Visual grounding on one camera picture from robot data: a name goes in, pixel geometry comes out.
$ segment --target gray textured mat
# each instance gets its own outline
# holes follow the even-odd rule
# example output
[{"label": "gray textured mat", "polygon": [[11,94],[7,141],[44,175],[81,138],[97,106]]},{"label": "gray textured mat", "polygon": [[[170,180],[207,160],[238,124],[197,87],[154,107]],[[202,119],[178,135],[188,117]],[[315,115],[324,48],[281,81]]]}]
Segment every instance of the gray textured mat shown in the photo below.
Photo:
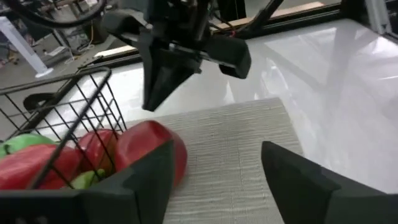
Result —
[{"label": "gray textured mat", "polygon": [[280,100],[156,120],[179,133],[188,149],[187,173],[164,223],[283,223],[260,158],[263,141],[302,152]]}]

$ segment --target green pepper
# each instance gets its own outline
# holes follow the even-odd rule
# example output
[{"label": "green pepper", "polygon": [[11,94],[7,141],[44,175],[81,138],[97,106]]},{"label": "green pepper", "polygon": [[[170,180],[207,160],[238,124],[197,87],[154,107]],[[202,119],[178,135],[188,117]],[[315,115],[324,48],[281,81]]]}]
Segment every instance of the green pepper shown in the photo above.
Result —
[{"label": "green pepper", "polygon": [[[106,177],[105,170],[103,169],[97,170],[97,173],[101,179]],[[95,183],[98,183],[99,181],[100,180],[98,180],[95,172],[91,170],[80,174],[71,182],[71,185],[74,189],[87,189],[88,187]]]},{"label": "green pepper", "polygon": [[55,144],[55,142],[39,134],[21,134],[0,144],[0,158],[12,154],[28,146],[38,144]]}]

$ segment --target wire basket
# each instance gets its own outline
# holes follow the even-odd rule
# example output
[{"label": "wire basket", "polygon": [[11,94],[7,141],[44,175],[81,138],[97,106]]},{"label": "wire basket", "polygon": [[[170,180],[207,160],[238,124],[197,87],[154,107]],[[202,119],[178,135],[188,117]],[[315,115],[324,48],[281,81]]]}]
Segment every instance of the wire basket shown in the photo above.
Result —
[{"label": "wire basket", "polygon": [[[116,172],[113,151],[126,124],[108,83],[110,77],[109,68],[83,69],[0,90],[0,97],[14,109],[4,107],[0,112],[16,129],[1,148],[0,167],[4,168],[6,159],[12,165],[5,168],[9,172],[0,170],[4,174],[0,176],[0,223],[162,222],[172,188],[168,184],[174,170],[172,141]],[[58,92],[31,95],[42,96],[44,104],[28,97],[21,106],[12,96],[54,83],[62,84]],[[77,94],[68,96],[71,88],[64,89],[68,85]],[[7,144],[21,134],[45,136],[54,143],[20,150]],[[97,161],[89,153],[92,144],[99,149],[94,153],[99,154]],[[31,161],[36,166],[26,169]],[[18,169],[26,170],[24,178],[7,179]],[[83,179],[87,185],[79,185],[77,179],[87,173],[89,180]]]}]

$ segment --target glossy white surface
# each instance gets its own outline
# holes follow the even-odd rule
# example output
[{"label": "glossy white surface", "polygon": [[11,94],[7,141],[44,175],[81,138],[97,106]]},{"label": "glossy white surface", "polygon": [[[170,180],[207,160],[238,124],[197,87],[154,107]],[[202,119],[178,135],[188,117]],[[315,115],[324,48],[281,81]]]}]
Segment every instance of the glossy white surface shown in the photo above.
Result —
[{"label": "glossy white surface", "polygon": [[307,158],[376,189],[398,192],[396,44],[347,20],[248,44],[252,68],[246,80],[222,75],[205,62],[203,73],[192,76],[155,113],[141,110],[142,65],[114,69],[109,83],[125,120],[277,96]]}]

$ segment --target red bell pepper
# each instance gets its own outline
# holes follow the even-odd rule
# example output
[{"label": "red bell pepper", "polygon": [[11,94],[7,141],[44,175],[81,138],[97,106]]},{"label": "red bell pepper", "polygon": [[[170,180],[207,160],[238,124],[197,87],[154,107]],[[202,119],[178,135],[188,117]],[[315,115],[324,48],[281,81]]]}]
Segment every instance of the red bell pepper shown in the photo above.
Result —
[{"label": "red bell pepper", "polygon": [[[79,146],[82,150],[84,150],[85,154],[87,155],[88,160],[90,160],[91,164],[94,168],[97,169],[104,169],[106,175],[110,175],[114,172],[112,168],[112,161],[114,161],[114,149],[116,147],[117,133],[114,133],[113,130],[110,129],[101,129],[97,130],[98,136],[95,132],[90,132],[85,134],[78,142]],[[90,163],[83,159],[81,163],[81,169],[83,172],[93,170]]]},{"label": "red bell pepper", "polygon": [[[28,146],[0,160],[0,189],[26,189],[32,179],[50,159],[57,148],[54,144]],[[72,180],[80,173],[80,152],[65,147],[53,166],[67,179]],[[53,170],[48,172],[40,189],[59,189],[66,183]]]},{"label": "red bell pepper", "polygon": [[177,186],[187,165],[187,149],[178,134],[156,121],[141,122],[120,136],[115,152],[116,170],[123,170],[169,140],[174,140],[174,187]]}]

